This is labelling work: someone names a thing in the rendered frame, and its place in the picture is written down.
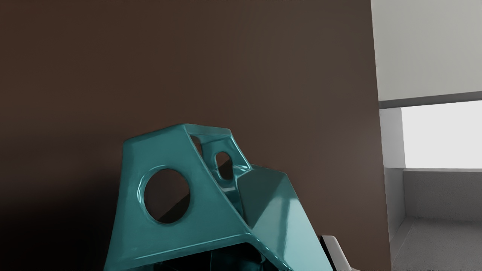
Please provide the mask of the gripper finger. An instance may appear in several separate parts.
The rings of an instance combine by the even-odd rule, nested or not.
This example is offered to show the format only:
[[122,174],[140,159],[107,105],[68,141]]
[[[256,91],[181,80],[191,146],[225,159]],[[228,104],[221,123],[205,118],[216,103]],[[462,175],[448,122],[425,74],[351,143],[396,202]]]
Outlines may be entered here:
[[336,237],[331,235],[320,236],[320,244],[328,258],[333,271],[352,271],[346,256]]

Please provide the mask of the teal faceted mug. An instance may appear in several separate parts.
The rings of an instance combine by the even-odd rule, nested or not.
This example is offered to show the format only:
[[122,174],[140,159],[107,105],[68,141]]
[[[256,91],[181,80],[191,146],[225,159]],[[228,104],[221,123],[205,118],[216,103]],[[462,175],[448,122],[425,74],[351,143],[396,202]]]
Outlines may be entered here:
[[[171,169],[191,193],[177,221],[149,214],[146,186]],[[284,172],[248,162],[231,131],[174,125],[123,143],[119,197],[104,271],[250,244],[278,271],[334,271]]]

